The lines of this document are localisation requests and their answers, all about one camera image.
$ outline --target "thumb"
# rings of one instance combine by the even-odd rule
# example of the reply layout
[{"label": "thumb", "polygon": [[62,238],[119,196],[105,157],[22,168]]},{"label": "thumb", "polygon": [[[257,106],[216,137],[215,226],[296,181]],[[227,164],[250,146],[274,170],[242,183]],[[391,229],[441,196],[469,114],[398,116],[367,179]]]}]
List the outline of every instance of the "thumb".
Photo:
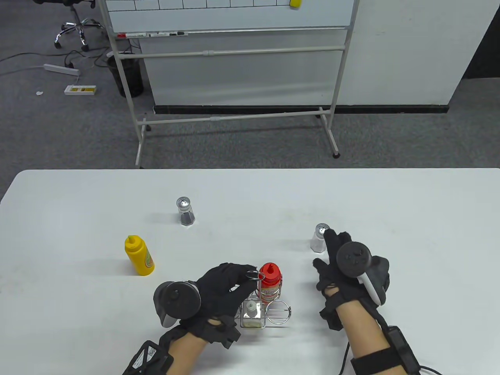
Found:
[{"label": "thumb", "polygon": [[255,289],[257,289],[256,280],[245,281],[243,284],[238,286],[238,288],[229,293],[229,298],[232,302],[240,305],[253,293]]}]

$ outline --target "hand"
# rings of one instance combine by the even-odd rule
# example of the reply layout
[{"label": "hand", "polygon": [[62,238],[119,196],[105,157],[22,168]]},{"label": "hand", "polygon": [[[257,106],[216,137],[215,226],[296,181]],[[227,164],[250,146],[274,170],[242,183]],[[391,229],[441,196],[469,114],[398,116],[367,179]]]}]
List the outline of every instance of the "hand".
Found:
[{"label": "hand", "polygon": [[352,241],[349,233],[342,232],[337,235],[333,229],[327,229],[324,232],[324,241],[326,242],[329,264],[319,258],[312,262],[319,274],[316,289],[327,298],[325,308],[319,314],[328,322],[330,329],[340,331],[342,323],[335,310],[338,306],[361,299],[365,299],[367,303],[371,304],[374,302],[365,287],[356,278],[345,276],[337,265],[339,249],[342,245]]},{"label": "hand", "polygon": [[201,296],[199,311],[195,316],[181,320],[180,326],[201,339],[210,343],[221,342],[229,348],[240,337],[235,328],[236,312],[257,289],[257,281],[250,280],[247,272],[256,270],[253,265],[233,263],[222,263],[210,269],[195,282]]},{"label": "hand", "polygon": [[257,289],[257,281],[247,277],[248,271],[256,271],[253,265],[222,263],[210,269],[198,281],[201,307],[197,316],[208,319],[227,315],[234,317],[242,302]]}]

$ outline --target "wrist strap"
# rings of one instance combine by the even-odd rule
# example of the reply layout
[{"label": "wrist strap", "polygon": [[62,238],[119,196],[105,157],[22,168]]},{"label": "wrist strap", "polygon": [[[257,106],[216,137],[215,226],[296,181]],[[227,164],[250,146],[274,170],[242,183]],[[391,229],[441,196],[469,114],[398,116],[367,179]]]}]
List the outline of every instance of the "wrist strap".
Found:
[{"label": "wrist strap", "polygon": [[342,295],[340,291],[338,291],[337,293],[326,299],[323,311],[325,311],[326,313],[334,313],[340,305],[343,305],[347,302],[349,301]]},{"label": "wrist strap", "polygon": [[337,314],[336,308],[346,302],[348,301],[344,298],[344,296],[340,292],[337,292],[326,299],[324,309],[319,312],[319,315],[326,320],[328,328],[331,330],[341,331],[344,328],[339,318],[339,314]]},{"label": "wrist strap", "polygon": [[222,315],[218,316],[217,319],[220,320],[221,325],[210,324],[206,317],[195,318],[195,320],[191,318],[180,323],[196,337],[209,343],[221,343],[224,348],[229,349],[242,334],[236,329],[234,316]]},{"label": "wrist strap", "polygon": [[188,331],[186,329],[182,328],[180,325],[177,325],[159,338],[158,345],[166,349],[168,352],[168,350],[170,349],[170,344],[173,341],[179,340],[181,337],[184,337],[187,333]]},{"label": "wrist strap", "polygon": [[373,375],[402,365],[398,352],[393,347],[352,359],[352,367],[356,375]]}]

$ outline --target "glass shaker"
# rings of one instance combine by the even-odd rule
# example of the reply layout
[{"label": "glass shaker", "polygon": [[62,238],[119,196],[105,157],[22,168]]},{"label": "glass shaker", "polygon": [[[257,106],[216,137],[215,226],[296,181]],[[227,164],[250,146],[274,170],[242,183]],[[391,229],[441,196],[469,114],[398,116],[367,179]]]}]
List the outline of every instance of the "glass shaker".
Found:
[{"label": "glass shaker", "polygon": [[190,226],[195,222],[195,214],[191,208],[191,201],[187,196],[177,199],[177,208],[180,213],[180,223],[183,226]]},{"label": "glass shaker", "polygon": [[325,243],[325,231],[330,229],[325,223],[320,223],[316,225],[314,235],[312,236],[310,246],[311,250],[315,253],[322,253],[327,249],[327,244]]}]

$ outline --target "power strip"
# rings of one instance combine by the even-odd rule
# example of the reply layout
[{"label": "power strip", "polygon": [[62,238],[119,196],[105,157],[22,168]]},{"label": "power strip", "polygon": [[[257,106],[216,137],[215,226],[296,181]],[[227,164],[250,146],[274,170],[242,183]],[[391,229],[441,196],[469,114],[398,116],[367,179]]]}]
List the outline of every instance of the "power strip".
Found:
[{"label": "power strip", "polygon": [[69,74],[71,76],[79,76],[80,75],[80,71],[78,69],[73,69],[73,68],[65,67],[65,66],[43,64],[43,68],[49,72]]},{"label": "power strip", "polygon": [[64,95],[94,95],[96,90],[96,86],[76,86],[69,84],[64,90]]}]

